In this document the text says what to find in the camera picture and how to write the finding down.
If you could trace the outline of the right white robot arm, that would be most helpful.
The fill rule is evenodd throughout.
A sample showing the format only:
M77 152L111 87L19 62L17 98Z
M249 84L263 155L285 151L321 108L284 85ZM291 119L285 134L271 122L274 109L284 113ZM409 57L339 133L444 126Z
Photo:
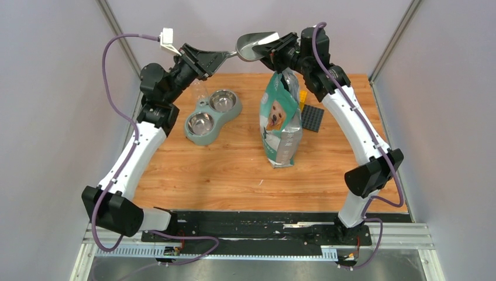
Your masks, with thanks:
M404 154L401 149L391 149L377 133L347 74L331 62L325 25L318 23L300 35L269 32L257 39L251 50L254 59L272 71L292 70L301 74L306 88L332 114L351 146L357 167L345 173L349 192L334 221L335 239L346 245L356 239L366 221L380 221L366 217L373 201L393 207L405 204L398 178Z

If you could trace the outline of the grey metal food scoop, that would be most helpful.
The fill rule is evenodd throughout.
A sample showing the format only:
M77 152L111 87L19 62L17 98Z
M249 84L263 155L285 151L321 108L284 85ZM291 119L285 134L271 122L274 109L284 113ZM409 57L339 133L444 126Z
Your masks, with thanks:
M246 62L258 61L263 55L256 52L254 48L259 45L271 43L280 38L278 32L256 32L242 35L238 38L235 51L228 54L228 58L238 57Z

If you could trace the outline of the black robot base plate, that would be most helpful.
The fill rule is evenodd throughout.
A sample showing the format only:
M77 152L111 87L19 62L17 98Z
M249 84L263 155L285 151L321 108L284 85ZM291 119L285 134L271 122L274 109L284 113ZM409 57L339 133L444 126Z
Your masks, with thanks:
M297 241L319 246L343 246L351 251L372 245L368 226L347 234L336 226L336 213L281 213L255 211L177 211L175 234L194 237L189 244L213 245L209 236L224 241Z

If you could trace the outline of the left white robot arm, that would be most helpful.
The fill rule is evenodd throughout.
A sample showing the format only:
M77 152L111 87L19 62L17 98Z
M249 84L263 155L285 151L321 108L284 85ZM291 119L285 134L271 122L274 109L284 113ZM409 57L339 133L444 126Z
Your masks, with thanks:
M133 202L137 185L149 161L167 139L178 117L174 101L195 80L210 78L236 52L204 51L184 44L165 70L150 63L140 71L142 108L131 120L133 133L108 174L96 187L87 186L82 200L91 220L92 234L103 228L123 237L156 230L166 242L174 241L179 226L174 214L160 208L141 208Z

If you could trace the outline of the green pet food bag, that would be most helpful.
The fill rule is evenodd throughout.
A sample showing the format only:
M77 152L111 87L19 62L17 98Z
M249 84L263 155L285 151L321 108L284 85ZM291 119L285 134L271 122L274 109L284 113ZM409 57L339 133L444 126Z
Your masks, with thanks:
M273 168L291 167L302 139L300 87L293 70L275 72L260 101L259 127Z

